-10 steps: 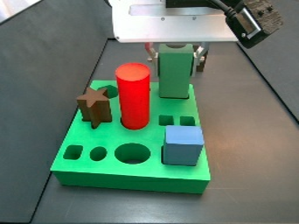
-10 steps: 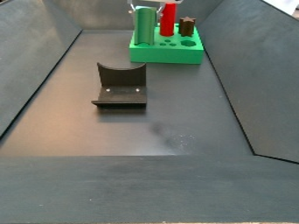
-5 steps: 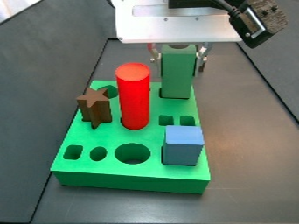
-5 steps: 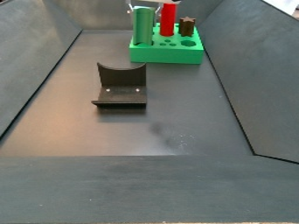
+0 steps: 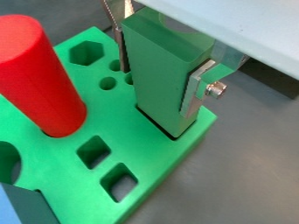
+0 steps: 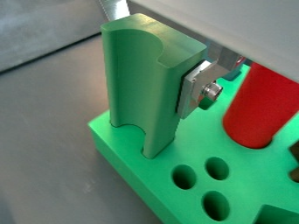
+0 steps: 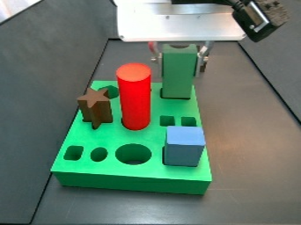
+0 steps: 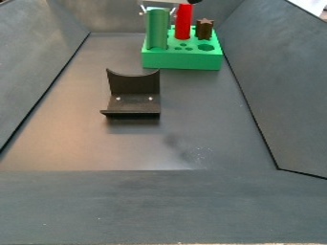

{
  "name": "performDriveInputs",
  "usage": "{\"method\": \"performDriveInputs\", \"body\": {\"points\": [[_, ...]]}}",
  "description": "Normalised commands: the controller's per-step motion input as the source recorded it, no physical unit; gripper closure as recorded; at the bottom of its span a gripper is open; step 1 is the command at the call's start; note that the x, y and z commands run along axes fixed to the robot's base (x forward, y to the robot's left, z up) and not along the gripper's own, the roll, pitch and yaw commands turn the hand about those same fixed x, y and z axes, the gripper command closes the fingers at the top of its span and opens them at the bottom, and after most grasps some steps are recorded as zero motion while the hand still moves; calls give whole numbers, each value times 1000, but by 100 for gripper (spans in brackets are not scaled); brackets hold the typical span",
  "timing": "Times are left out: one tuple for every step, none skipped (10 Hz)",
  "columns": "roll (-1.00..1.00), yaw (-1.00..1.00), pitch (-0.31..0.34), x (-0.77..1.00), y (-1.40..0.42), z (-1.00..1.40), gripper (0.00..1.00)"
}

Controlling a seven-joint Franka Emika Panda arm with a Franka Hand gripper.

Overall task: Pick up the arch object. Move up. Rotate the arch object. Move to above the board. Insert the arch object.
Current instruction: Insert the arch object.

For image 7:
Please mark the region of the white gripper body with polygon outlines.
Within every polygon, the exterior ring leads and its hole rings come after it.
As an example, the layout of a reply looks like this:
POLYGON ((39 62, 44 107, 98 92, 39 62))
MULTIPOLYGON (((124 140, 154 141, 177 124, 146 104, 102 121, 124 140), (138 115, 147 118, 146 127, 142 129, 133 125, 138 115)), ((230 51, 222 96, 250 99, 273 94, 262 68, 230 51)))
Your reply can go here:
POLYGON ((242 40, 246 35, 221 4, 173 4, 171 0, 112 0, 123 41, 242 40))

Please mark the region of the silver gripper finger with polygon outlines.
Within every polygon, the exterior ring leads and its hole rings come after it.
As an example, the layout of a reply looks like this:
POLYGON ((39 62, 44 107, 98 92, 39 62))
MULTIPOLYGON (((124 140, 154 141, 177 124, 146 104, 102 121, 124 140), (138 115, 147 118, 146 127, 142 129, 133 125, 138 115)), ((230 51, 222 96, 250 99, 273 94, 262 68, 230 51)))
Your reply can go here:
POLYGON ((155 62, 155 63, 161 63, 162 53, 159 51, 158 42, 157 41, 150 41, 149 42, 149 49, 150 49, 150 52, 151 52, 150 60, 153 62, 155 62))
POLYGON ((206 65, 209 62, 209 53, 213 46, 214 46, 214 42, 211 40, 207 40, 202 46, 198 46, 195 76, 199 76, 199 74, 205 72, 206 65))

